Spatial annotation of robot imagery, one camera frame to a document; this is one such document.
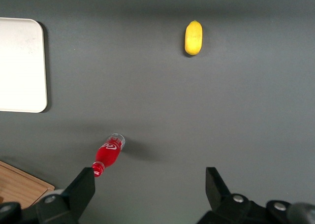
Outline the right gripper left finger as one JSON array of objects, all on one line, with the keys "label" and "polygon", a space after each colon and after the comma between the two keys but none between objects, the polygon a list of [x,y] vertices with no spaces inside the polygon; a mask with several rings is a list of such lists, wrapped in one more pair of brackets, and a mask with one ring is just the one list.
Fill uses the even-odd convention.
[{"label": "right gripper left finger", "polygon": [[53,193],[36,205],[40,224],[77,224],[95,193],[94,171],[85,167],[60,194]]}]

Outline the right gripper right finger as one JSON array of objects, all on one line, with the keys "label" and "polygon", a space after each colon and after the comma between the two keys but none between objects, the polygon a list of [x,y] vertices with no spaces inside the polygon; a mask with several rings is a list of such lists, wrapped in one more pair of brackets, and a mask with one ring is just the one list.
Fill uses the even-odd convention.
[{"label": "right gripper right finger", "polygon": [[288,224],[290,203],[271,200],[262,207],[242,194],[231,193],[214,167],[206,168],[205,191],[211,210],[199,224]]}]

